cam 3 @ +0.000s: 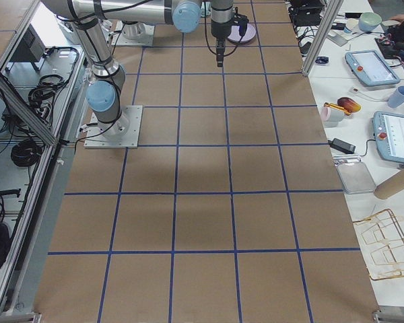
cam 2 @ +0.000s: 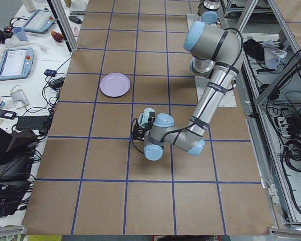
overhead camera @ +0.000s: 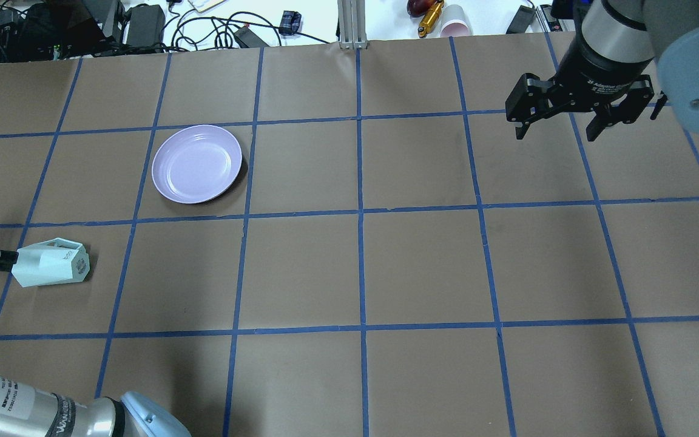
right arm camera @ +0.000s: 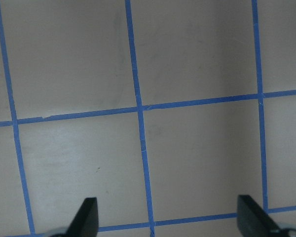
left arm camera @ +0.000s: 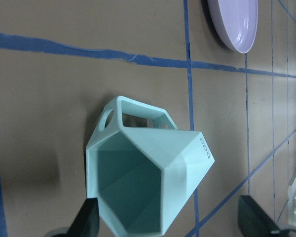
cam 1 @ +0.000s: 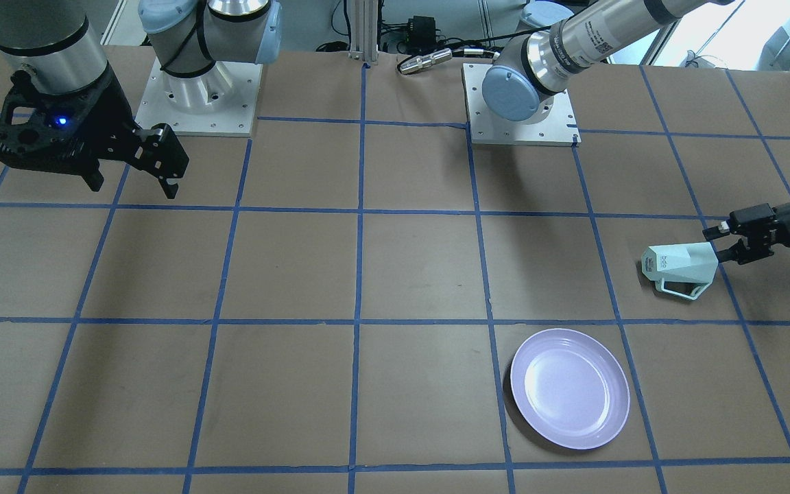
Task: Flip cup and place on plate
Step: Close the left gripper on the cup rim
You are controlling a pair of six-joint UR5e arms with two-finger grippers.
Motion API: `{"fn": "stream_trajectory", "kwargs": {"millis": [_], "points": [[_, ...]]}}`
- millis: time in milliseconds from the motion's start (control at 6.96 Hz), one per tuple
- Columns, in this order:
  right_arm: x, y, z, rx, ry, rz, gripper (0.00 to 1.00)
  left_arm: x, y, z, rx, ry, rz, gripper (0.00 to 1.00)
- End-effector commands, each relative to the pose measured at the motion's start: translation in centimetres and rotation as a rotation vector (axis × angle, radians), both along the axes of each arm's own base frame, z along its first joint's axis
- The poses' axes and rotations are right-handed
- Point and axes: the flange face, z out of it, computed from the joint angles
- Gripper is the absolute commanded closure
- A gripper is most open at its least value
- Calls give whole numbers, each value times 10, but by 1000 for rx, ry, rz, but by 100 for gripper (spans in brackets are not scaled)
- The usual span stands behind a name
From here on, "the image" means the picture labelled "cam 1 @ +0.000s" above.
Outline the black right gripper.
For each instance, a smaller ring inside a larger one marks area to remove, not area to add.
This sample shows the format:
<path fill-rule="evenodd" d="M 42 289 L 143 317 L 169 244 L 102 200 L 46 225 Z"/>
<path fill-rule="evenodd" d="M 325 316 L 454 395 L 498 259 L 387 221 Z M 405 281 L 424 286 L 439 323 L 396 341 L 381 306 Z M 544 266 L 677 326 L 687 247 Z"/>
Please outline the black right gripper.
<path fill-rule="evenodd" d="M 88 188 L 103 187 L 99 160 L 122 161 L 156 178 L 176 199 L 189 156 L 172 126 L 148 129 L 134 121 L 113 69 L 65 95 L 41 93 L 30 74 L 16 70 L 0 116 L 0 161 L 15 169 L 78 172 Z"/>

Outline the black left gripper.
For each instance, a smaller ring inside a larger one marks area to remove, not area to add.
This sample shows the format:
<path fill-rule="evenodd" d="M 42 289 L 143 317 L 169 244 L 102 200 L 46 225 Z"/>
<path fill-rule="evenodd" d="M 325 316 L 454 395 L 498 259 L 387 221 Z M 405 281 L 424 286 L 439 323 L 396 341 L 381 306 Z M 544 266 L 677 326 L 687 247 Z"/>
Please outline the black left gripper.
<path fill-rule="evenodd" d="M 762 237 L 770 229 L 771 237 Z M 790 202 L 782 205 L 755 205 L 732 211 L 728 219 L 715 227 L 704 229 L 706 241 L 727 235 L 744 237 L 727 249 L 716 251 L 719 263 L 729 261 L 746 265 L 774 256 L 771 245 L 790 248 Z"/>

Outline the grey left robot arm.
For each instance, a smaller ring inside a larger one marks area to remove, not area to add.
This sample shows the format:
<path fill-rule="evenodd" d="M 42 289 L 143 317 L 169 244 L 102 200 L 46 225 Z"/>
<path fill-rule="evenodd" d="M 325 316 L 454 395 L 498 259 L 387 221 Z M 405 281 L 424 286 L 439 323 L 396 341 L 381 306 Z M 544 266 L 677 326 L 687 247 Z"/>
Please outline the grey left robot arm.
<path fill-rule="evenodd" d="M 599 1 L 552 26 L 518 32 L 487 70 L 481 96 L 496 116 L 529 121 L 566 91 L 573 76 L 700 6 L 700 1 Z M 774 245 L 790 248 L 790 203 L 734 211 L 703 235 L 706 243 L 737 235 L 735 244 L 716 251 L 720 262 L 766 259 Z"/>

